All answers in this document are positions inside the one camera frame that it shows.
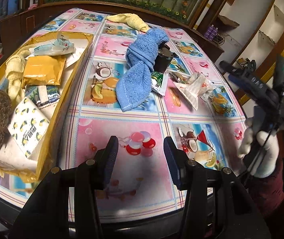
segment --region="yellow towel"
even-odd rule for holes
[[[107,20],[116,23],[127,23],[130,27],[142,32],[147,32],[150,27],[136,14],[120,13],[106,17]]]
[[[23,47],[6,62],[6,78],[9,80],[8,95],[11,99],[12,107],[15,107],[24,98],[21,80],[26,65],[25,57],[30,55],[30,47],[34,47],[34,45]]]

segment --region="knotted blue towel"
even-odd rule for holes
[[[165,31],[151,28],[129,45],[125,58],[130,69],[116,85],[116,96],[122,111],[137,107],[149,96],[158,46],[168,41]]]

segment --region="hand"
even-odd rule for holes
[[[253,135],[253,130],[251,128],[253,124],[253,118],[246,119],[245,123],[248,126],[248,128],[246,129],[244,133],[244,138],[242,140],[240,148],[237,151],[237,156],[239,158],[244,158],[244,156],[249,153],[251,143],[253,142],[254,135]],[[256,135],[256,140],[261,146],[263,146],[267,137],[268,137],[267,132],[260,131]],[[277,136],[270,135],[264,148],[266,150],[266,155],[264,157],[264,160],[262,161],[260,166],[257,168],[256,173],[253,175],[254,177],[257,177],[257,178],[268,177],[275,170],[276,161],[277,161],[278,154],[280,151]]]

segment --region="brown cloth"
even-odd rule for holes
[[[274,172],[263,179],[253,177],[248,192],[265,218],[272,238],[284,238],[283,161],[278,158]]]

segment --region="yellow package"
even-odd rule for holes
[[[29,57],[21,87],[28,85],[60,85],[65,56]]]

